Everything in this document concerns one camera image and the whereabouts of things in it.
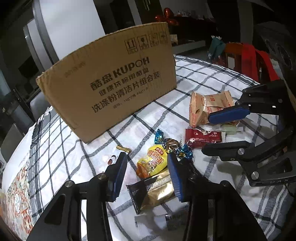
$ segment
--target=blue gripper pad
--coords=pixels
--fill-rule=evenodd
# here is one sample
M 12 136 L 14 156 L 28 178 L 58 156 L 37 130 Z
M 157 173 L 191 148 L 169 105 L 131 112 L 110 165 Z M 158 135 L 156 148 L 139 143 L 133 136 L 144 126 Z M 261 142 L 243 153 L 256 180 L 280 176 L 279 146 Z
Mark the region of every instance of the blue gripper pad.
M 210 113 L 208 120 L 212 124 L 220 124 L 243 119 L 250 113 L 250 109 L 247 107 L 231 106 L 223 110 Z

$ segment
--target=screw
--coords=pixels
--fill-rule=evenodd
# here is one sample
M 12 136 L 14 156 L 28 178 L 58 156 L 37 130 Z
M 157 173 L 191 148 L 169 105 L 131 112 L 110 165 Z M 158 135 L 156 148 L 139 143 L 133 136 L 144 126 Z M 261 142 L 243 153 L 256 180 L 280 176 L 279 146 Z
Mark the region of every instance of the screw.
M 231 184 L 229 181 L 221 181 L 220 184 L 222 184 L 224 187 L 231 187 Z
M 239 155 L 243 155 L 243 154 L 244 154 L 244 148 L 240 148 L 240 149 L 238 149 L 237 153 L 238 153 Z
M 106 176 L 105 173 L 100 173 L 100 174 L 98 175 L 98 179 L 100 179 L 100 180 L 105 179 L 106 177 L 107 177 L 107 176 Z
M 251 178 L 252 178 L 253 180 L 257 180 L 257 179 L 259 178 L 259 173 L 258 173 L 258 172 L 253 172 L 253 173 L 251 174 Z
M 195 173 L 192 173 L 192 174 L 189 176 L 189 178 L 190 178 L 191 180 L 195 180 L 195 179 L 197 178 L 197 175 L 196 175 Z
M 72 181 L 67 181 L 66 183 L 65 183 L 65 186 L 67 187 L 67 188 L 69 188 L 70 186 L 72 186 L 73 185 L 73 182 Z

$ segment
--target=chair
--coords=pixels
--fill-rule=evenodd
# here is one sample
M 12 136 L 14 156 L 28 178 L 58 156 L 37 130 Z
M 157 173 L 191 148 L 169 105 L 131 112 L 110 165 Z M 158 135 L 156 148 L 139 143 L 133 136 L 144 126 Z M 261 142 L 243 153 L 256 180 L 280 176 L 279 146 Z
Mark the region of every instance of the chair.
M 30 106 L 34 119 L 37 121 L 39 117 L 44 114 L 46 109 L 50 107 L 50 103 L 47 102 L 44 94 L 40 92 L 31 100 Z
M 18 144 L 21 142 L 23 138 L 24 138 L 24 135 L 20 132 L 20 130 L 17 128 L 16 124 L 14 123 L 11 126 L 10 130 L 8 131 L 1 145 L 1 154 L 6 162 L 9 161 L 13 152 L 15 151 Z

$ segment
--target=checkered tablecloth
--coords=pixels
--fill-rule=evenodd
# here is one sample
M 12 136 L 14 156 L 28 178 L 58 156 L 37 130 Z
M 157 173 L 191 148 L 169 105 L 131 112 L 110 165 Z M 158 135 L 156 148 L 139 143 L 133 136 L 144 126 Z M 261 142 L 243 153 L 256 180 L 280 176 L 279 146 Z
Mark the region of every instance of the checkered tablecloth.
M 29 159 L 28 178 L 33 222 L 67 180 L 89 181 L 104 171 L 117 145 L 132 149 L 121 193 L 114 203 L 106 203 L 113 240 L 181 240 L 183 229 L 158 233 L 151 228 L 138 230 L 136 215 L 126 185 L 139 181 L 136 162 L 154 144 L 159 128 L 164 137 L 181 141 L 189 126 L 192 91 L 203 95 L 229 90 L 234 100 L 241 90 L 257 84 L 231 69 L 201 60 L 175 56 L 177 88 L 135 112 L 89 144 L 84 144 L 54 110 L 47 111 L 36 123 Z M 277 132 L 277 116 L 251 114 L 241 121 L 243 132 L 226 136 L 226 141 L 246 140 L 256 145 Z M 194 163 L 210 181 L 228 180 L 246 202 L 268 240 L 281 231 L 292 198 L 285 186 L 250 187 L 238 162 L 222 162 L 195 149 Z M 148 212 L 173 213 L 186 204 L 174 198 Z M 82 202 L 81 235 L 86 240 L 86 201 Z

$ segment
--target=candy wrapper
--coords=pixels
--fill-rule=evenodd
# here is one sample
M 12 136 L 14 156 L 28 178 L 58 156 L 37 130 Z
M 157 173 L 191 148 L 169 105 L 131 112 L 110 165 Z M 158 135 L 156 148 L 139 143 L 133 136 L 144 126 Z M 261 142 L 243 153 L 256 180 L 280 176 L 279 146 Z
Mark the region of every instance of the candy wrapper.
M 221 143 L 224 139 L 223 132 L 185 129 L 184 143 L 192 149 L 202 148 L 207 143 Z
M 187 145 L 181 147 L 174 139 L 163 138 L 163 132 L 158 129 L 154 139 L 155 145 L 147 151 L 147 156 L 137 162 L 136 173 L 140 178 L 151 177 L 163 170 L 168 163 L 168 153 L 174 152 L 177 157 L 191 159 L 192 150 Z
M 214 95 L 201 95 L 192 91 L 189 104 L 189 123 L 192 128 L 209 123 L 207 117 L 210 113 L 234 106 L 229 91 Z
M 153 177 L 127 185 L 137 214 L 142 210 L 160 205 L 175 196 L 168 168 Z

